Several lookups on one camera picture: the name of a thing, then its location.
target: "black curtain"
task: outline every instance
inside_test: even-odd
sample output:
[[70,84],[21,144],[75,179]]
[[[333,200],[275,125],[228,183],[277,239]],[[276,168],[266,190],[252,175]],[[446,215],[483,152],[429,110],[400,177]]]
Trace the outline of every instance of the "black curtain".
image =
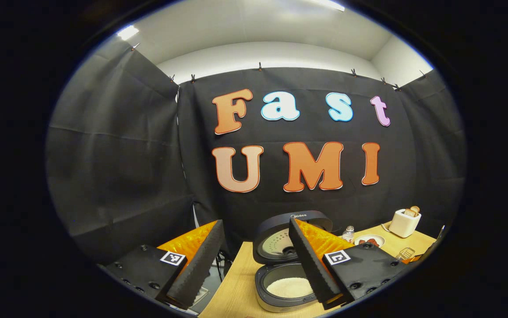
[[[236,117],[242,127],[215,135],[218,123],[213,98],[250,89],[246,116]],[[300,116],[294,121],[268,121],[260,115],[264,95],[284,91],[294,95]],[[333,121],[325,97],[344,93],[351,99],[353,118]],[[370,99],[380,96],[386,103],[391,124],[383,127]],[[310,68],[264,68],[242,70],[199,78],[181,84],[178,100],[181,153],[189,187],[196,195],[200,224],[224,219],[231,252],[242,240],[253,240],[256,227],[268,217],[316,209],[333,221],[333,233],[347,225],[362,230],[391,220],[397,209],[421,207],[418,230],[435,237],[452,218],[462,189],[465,143],[459,115],[439,75],[417,80],[394,91],[390,85],[351,74]],[[326,142],[344,145],[338,190],[308,187],[286,193],[289,157],[283,145],[302,141],[316,159]],[[365,171],[363,143],[379,143],[375,185],[362,185]],[[233,147],[232,171],[237,180],[246,179],[246,145],[260,145],[260,184],[249,193],[232,193],[217,181],[216,147]]]
[[92,52],[64,88],[46,140],[56,211],[94,262],[193,229],[177,138],[177,85],[127,42]]

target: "wooden table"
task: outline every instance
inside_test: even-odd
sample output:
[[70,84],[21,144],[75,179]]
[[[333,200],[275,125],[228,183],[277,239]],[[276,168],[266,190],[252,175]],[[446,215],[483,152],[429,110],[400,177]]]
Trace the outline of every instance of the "wooden table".
[[[386,232],[381,225],[356,232],[354,238],[365,234],[377,234],[385,238],[385,244],[381,249],[394,257],[405,247],[413,248],[415,255],[423,254],[435,242],[434,238],[418,231],[407,238],[401,238]],[[254,281],[256,271],[262,266],[252,257],[252,242],[242,243],[228,274],[205,310],[199,314],[199,318],[312,318],[340,308],[338,306],[323,310],[322,304],[315,302],[308,307],[291,312],[277,313],[262,309],[256,299],[256,282]]]

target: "ceiling light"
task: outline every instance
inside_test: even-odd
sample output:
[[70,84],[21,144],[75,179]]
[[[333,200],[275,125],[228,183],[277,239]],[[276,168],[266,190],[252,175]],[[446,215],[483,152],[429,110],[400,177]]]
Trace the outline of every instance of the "ceiling light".
[[120,38],[122,38],[123,40],[128,40],[128,38],[137,34],[138,31],[139,30],[134,26],[127,26],[124,29],[120,30],[120,32],[118,32],[117,35],[120,36]]
[[323,6],[331,7],[333,9],[340,10],[340,11],[344,12],[343,6],[341,6],[335,2],[332,2],[330,0],[311,0],[311,1],[318,2],[319,4],[322,4]]

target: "rice cooker lid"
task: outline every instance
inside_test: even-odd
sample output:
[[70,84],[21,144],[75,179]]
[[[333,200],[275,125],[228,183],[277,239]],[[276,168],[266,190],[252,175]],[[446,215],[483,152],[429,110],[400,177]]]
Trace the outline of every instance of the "rice cooker lid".
[[289,238],[290,219],[299,219],[323,230],[332,230],[332,221],[320,211],[284,213],[263,221],[252,244],[254,260],[260,264],[284,264],[297,261],[297,252]]

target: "orange letter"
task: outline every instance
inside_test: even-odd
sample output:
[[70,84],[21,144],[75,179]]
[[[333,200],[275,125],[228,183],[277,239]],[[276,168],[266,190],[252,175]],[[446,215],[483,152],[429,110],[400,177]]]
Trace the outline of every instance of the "orange letter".
[[324,173],[319,188],[334,190],[342,187],[340,180],[340,153],[344,149],[341,143],[325,143],[315,161],[305,143],[287,143],[283,151],[290,156],[290,179],[283,189],[289,193],[298,193],[305,188],[301,183],[301,173],[309,189],[315,189],[316,183]]
[[[215,133],[222,135],[223,133],[231,133],[242,127],[239,121],[234,120],[234,113],[238,117],[246,116],[246,103],[244,99],[249,101],[253,95],[249,89],[242,89],[241,91],[221,95],[213,99],[213,104],[217,105],[217,116],[219,124],[215,127]],[[238,99],[235,104],[232,104],[233,99]]]
[[378,183],[377,153],[379,152],[379,145],[377,143],[365,143],[361,145],[361,148],[365,152],[365,175],[361,179],[361,183],[365,186]]
[[213,149],[212,153],[217,161],[217,179],[223,188],[233,193],[248,193],[256,189],[260,183],[260,155],[263,153],[263,147],[242,148],[248,167],[248,177],[245,181],[236,181],[232,177],[232,156],[236,153],[234,148],[219,147]]

